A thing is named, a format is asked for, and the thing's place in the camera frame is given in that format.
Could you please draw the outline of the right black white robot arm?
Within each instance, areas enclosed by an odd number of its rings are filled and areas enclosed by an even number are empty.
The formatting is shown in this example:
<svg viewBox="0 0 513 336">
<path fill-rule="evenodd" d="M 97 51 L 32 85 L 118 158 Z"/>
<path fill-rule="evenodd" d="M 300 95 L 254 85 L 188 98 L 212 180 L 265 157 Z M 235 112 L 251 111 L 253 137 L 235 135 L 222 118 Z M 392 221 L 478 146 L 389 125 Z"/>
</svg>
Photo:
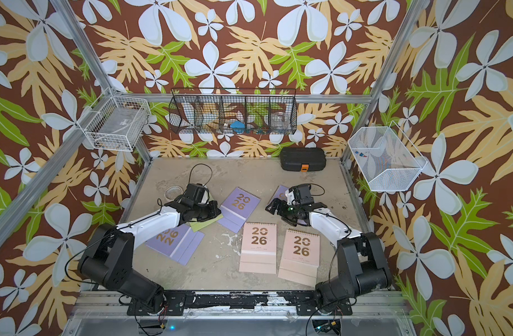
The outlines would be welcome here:
<svg viewBox="0 0 513 336">
<path fill-rule="evenodd" d="M 381 240 L 373 232 L 350 228 L 326 204 L 316 202 L 309 183 L 289 188 L 286 200 L 274 198 L 266 211 L 294 227 L 303 225 L 317 230 L 334 247 L 338 275 L 315 286 L 318 308 L 391 287 L 392 275 Z"/>
</svg>

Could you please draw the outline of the green 2026 desk calendar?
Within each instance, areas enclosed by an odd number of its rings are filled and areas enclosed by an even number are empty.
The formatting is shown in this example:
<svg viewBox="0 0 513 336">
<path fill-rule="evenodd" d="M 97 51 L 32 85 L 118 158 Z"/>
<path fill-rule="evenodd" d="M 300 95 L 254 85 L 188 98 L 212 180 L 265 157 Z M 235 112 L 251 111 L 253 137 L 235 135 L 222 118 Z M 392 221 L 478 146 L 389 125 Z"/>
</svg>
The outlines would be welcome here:
<svg viewBox="0 0 513 336">
<path fill-rule="evenodd" d="M 202 230 L 203 228 L 206 228 L 207 226 L 217 222 L 218 220 L 222 219 L 223 217 L 224 217 L 224 215 L 220 214 L 218 217 L 215 217 L 213 219 L 203 221 L 203 222 L 191 221 L 189 223 L 189 226 L 191 227 L 193 232 L 198 232 L 198 231 Z"/>
</svg>

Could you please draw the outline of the pink 2026 calendar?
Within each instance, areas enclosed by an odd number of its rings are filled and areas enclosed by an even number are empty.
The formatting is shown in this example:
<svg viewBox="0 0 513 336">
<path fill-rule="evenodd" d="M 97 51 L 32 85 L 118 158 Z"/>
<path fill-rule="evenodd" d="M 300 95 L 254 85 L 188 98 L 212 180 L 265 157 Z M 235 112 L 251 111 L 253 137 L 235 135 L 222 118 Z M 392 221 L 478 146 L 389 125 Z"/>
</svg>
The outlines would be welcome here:
<svg viewBox="0 0 513 336">
<path fill-rule="evenodd" d="M 243 225 L 239 271 L 260 274 L 276 274 L 276 224 L 246 223 Z"/>
<path fill-rule="evenodd" d="M 284 237 L 278 277 L 315 287 L 319 259 L 319 235 L 288 229 Z"/>
</svg>

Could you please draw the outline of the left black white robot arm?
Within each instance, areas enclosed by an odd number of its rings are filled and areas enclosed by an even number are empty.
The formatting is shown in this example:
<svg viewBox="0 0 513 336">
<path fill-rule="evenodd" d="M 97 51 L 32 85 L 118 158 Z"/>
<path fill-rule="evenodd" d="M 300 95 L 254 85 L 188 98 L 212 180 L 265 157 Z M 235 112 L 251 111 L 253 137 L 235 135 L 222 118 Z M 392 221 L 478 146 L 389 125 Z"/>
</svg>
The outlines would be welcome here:
<svg viewBox="0 0 513 336">
<path fill-rule="evenodd" d="M 159 209 L 149 215 L 117 226 L 99 226 L 80 256 L 78 271 L 158 313 L 164 307 L 165 290 L 133 269 L 135 249 L 169 229 L 191 222 L 204 223 L 220 215 L 218 202 L 211 199 L 209 189 L 201 183 L 189 183 L 181 195 L 160 203 Z"/>
</svg>

